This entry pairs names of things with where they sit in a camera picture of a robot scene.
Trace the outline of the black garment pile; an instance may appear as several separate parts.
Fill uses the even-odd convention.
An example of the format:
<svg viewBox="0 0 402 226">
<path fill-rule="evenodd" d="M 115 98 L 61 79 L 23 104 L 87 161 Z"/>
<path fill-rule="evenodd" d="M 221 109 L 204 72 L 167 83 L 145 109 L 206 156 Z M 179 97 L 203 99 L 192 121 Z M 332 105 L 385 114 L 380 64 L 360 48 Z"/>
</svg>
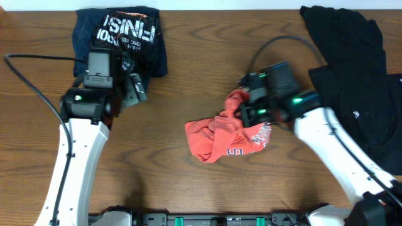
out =
<svg viewBox="0 0 402 226">
<path fill-rule="evenodd" d="M 374 20 L 349 9 L 300 9 L 326 61 L 309 71 L 322 104 L 382 169 L 401 174 L 401 75 L 388 74 L 383 36 Z"/>
</svg>

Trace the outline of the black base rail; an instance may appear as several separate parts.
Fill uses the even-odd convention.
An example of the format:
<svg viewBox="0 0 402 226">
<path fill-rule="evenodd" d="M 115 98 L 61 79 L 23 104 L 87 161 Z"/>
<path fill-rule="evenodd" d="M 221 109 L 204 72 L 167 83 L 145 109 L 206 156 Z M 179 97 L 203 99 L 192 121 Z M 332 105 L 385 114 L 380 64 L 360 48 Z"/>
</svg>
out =
<svg viewBox="0 0 402 226">
<path fill-rule="evenodd" d="M 116 208 L 89 216 L 89 225 L 144 226 L 302 226 L 344 225 L 350 210 L 332 205 L 319 205 L 306 212 L 278 211 L 254 215 L 174 215 L 144 213 Z"/>
</svg>

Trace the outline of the red-orange t-shirt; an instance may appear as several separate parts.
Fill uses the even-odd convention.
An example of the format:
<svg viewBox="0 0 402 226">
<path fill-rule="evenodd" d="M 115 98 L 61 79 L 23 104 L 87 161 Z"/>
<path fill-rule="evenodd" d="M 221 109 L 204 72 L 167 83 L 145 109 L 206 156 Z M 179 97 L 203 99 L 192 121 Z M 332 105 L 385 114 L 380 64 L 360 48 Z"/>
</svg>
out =
<svg viewBox="0 0 402 226">
<path fill-rule="evenodd" d="M 224 110 L 217 116 L 185 124 L 185 134 L 192 155 L 203 163 L 214 163 L 222 156 L 242 156 L 262 151 L 271 137 L 271 124 L 263 122 L 244 127 L 235 110 L 249 100 L 242 89 L 225 99 Z"/>
</svg>

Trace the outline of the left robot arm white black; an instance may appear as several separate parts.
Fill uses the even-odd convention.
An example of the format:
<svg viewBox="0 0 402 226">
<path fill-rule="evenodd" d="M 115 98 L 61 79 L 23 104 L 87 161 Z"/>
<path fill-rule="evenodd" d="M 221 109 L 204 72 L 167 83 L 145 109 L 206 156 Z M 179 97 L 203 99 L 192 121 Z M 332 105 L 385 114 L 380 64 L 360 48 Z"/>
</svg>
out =
<svg viewBox="0 0 402 226">
<path fill-rule="evenodd" d="M 122 206 L 89 215 L 89 203 L 100 155 L 112 121 L 123 107 L 146 100 L 137 73 L 121 83 L 95 77 L 95 84 L 72 87 L 60 101 L 62 123 L 57 160 L 37 225 L 139 225 L 135 212 Z"/>
</svg>

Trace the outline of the folded navy printed t-shirt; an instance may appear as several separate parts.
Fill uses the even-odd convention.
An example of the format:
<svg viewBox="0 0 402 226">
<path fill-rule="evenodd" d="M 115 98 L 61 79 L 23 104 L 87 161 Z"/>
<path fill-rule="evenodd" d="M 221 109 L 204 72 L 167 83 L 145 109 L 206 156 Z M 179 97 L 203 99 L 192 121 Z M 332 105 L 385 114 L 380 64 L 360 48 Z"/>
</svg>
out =
<svg viewBox="0 0 402 226">
<path fill-rule="evenodd" d="M 137 73 L 145 90 L 152 78 L 168 73 L 160 11 L 146 6 L 87 8 L 76 11 L 72 33 L 75 58 L 87 60 L 91 48 L 108 48 L 123 54 L 122 69 Z"/>
</svg>

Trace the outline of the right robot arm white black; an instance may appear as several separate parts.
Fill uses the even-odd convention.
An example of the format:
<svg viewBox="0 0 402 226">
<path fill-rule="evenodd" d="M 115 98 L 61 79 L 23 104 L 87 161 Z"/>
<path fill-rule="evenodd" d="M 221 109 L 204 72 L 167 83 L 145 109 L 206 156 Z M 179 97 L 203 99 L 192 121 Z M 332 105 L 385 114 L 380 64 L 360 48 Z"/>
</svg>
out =
<svg viewBox="0 0 402 226">
<path fill-rule="evenodd" d="M 305 213 L 306 225 L 401 225 L 401 182 L 378 166 L 349 136 L 315 91 L 280 102 L 250 98 L 235 111 L 244 126 L 293 122 L 293 133 L 320 158 L 347 195 L 351 209 L 329 204 Z"/>
</svg>

